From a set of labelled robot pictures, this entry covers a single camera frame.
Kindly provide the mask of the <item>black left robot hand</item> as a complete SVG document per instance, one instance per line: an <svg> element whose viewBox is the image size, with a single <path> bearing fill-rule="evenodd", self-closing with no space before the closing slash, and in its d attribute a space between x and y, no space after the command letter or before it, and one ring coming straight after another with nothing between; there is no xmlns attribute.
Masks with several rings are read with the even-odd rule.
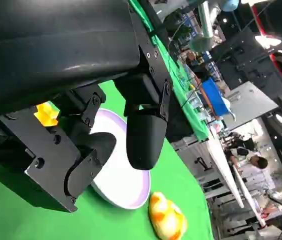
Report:
<svg viewBox="0 0 282 240"><path fill-rule="evenodd" d="M0 0L0 181L35 207L75 212L113 153L92 133L114 81L137 170L160 156L173 83L127 0Z"/></svg>

